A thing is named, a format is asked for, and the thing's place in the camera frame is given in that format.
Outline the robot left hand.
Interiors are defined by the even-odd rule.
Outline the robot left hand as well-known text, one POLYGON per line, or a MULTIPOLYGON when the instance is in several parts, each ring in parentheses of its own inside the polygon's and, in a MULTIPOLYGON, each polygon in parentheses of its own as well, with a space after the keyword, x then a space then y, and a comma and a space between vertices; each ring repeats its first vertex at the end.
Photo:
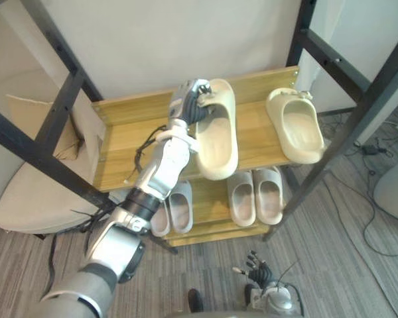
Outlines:
POLYGON ((190 79, 173 93, 168 106, 169 121, 183 121, 190 126, 205 119, 211 108, 200 101, 201 96, 211 96, 212 88, 207 79, 190 79))

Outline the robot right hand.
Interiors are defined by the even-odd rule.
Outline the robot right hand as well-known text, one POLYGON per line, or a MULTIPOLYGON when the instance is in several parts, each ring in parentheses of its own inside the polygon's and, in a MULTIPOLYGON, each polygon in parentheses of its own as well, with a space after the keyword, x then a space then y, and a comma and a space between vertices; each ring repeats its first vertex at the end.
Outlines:
POLYGON ((268 263, 258 257, 256 251, 250 250, 245 264, 247 266, 245 270, 237 266, 233 266, 232 270, 236 274, 246 276, 248 279, 255 282, 262 290, 271 285, 271 282, 273 282, 273 273, 268 263))

